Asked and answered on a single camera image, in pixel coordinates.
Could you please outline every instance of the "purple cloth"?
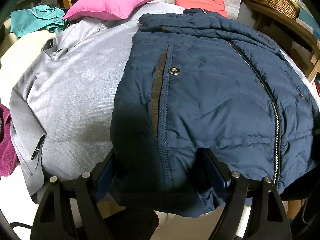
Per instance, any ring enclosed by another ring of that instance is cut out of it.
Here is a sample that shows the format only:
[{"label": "purple cloth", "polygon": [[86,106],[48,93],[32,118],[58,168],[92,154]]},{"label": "purple cloth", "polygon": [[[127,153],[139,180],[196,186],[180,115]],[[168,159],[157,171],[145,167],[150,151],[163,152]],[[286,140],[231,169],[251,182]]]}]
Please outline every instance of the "purple cloth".
[{"label": "purple cloth", "polygon": [[18,157],[10,138],[10,111],[1,104],[0,119],[0,176],[8,177],[14,171]]}]

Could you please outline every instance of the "snap button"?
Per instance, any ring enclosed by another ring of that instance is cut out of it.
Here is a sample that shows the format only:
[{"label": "snap button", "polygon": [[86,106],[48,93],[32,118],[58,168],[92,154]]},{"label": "snap button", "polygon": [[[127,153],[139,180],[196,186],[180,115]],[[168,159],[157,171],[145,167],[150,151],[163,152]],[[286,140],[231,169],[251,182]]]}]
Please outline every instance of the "snap button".
[{"label": "snap button", "polygon": [[171,75],[179,75],[180,74],[180,69],[178,69],[177,67],[171,67],[171,68],[169,68],[168,72]]}]

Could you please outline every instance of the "teal garment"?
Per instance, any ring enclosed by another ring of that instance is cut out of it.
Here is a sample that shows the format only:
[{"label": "teal garment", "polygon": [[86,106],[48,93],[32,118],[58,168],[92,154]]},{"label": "teal garment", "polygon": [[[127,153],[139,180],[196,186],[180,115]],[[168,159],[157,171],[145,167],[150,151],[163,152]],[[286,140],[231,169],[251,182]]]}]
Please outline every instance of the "teal garment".
[{"label": "teal garment", "polygon": [[11,32],[17,37],[41,29],[47,29],[56,34],[62,32],[67,20],[62,20],[64,11],[47,5],[38,5],[32,9],[19,10],[11,13]]}]

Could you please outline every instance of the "blue puffer jacket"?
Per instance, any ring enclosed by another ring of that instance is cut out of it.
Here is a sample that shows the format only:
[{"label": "blue puffer jacket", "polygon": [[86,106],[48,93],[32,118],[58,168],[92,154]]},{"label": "blue puffer jacket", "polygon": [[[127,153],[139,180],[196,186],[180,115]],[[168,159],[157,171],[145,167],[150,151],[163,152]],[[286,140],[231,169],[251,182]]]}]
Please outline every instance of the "blue puffer jacket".
[{"label": "blue puffer jacket", "polygon": [[199,148],[280,193],[316,166],[319,110],[273,40],[200,9],[139,22],[111,123],[120,205],[188,217],[222,205]]}]

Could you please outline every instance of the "bolt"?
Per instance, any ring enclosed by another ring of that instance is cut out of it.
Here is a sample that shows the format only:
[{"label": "bolt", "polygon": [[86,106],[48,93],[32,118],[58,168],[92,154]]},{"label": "bolt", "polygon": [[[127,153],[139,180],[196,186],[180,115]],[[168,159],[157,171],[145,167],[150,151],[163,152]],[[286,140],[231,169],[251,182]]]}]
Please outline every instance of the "bolt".
[{"label": "bolt", "polygon": [[240,176],[241,176],[240,172],[238,172],[238,171],[233,171],[233,172],[231,173],[231,175],[232,175],[232,177],[234,177],[234,178],[240,178]]},{"label": "bolt", "polygon": [[91,173],[88,172],[88,171],[82,173],[82,178],[84,178],[84,179],[87,179],[87,178],[89,178],[90,176],[91,176]]},{"label": "bolt", "polygon": [[51,183],[56,183],[57,180],[58,180],[58,177],[57,177],[57,176],[52,176],[52,177],[50,178],[50,182],[51,182]]},{"label": "bolt", "polygon": [[266,183],[271,183],[271,182],[272,182],[272,179],[270,179],[269,177],[264,177],[263,180],[264,180]]}]

